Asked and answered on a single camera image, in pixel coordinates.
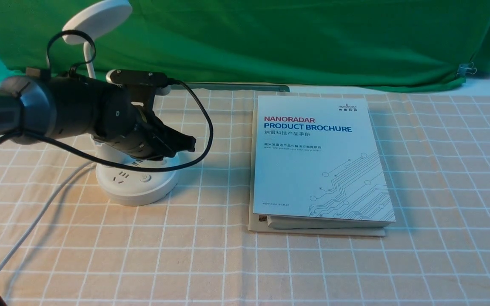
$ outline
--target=white desk lamp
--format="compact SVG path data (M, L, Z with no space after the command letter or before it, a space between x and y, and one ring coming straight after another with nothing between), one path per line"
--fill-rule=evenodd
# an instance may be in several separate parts
M96 40L123 23L131 12L132 6L128 0L104 0L74 15L64 25L63 31L80 30L88 34L92 40ZM63 39L70 45L83 43L84 60L90 60L91 50L87 41L74 35L66 35ZM95 78L92 63L87 65L87 69L88 76ZM159 95L167 95L168 93L169 87L158 92ZM179 157L177 156L172 159L164 159L161 162L137 161L106 144L95 141L93 143L98 157L112 162L146 168L165 168L179 164ZM96 177L111 200L127 206L140 206L156 202L166 196L178 181L175 171L162 173L126 172L100 164L96 167Z

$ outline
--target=checkered tablecloth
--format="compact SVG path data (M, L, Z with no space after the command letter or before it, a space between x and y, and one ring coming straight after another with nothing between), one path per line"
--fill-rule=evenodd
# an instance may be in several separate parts
M1 273L0 291L14 306L490 306L490 97L329 95L368 101L397 219L385 238L349 238L247 230L263 94L276 93L198 91L216 139L159 203L112 204L85 170ZM198 138L181 159L199 155L208 132L191 97L173 91L156 109ZM87 136L66 142L93 153ZM0 260L83 162L43 144L1 147Z

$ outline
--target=green cloth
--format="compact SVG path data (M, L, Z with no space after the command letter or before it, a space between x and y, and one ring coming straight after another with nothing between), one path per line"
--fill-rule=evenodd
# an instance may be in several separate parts
M0 0L0 58L45 67L47 41L96 0ZM97 40L97 77L113 68L187 82L355 85L443 91L460 64L490 71L490 0L130 0L134 12ZM62 40L55 72L82 59Z

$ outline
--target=lamp head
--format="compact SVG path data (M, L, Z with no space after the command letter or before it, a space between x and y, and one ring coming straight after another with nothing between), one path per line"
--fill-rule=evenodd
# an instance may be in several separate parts
M111 32L123 23L132 13L128 0L103 0L74 15L66 25L65 30L79 30L88 34L93 40ZM78 45L86 41L76 35L66 35L64 41L70 45Z

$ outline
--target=black bracket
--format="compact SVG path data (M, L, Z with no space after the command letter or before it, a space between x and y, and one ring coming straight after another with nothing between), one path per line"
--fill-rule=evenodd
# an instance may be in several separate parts
M149 111L154 107L156 90L169 86L165 74L140 70L113 70L107 74L107 81L126 87L132 101L142 103Z

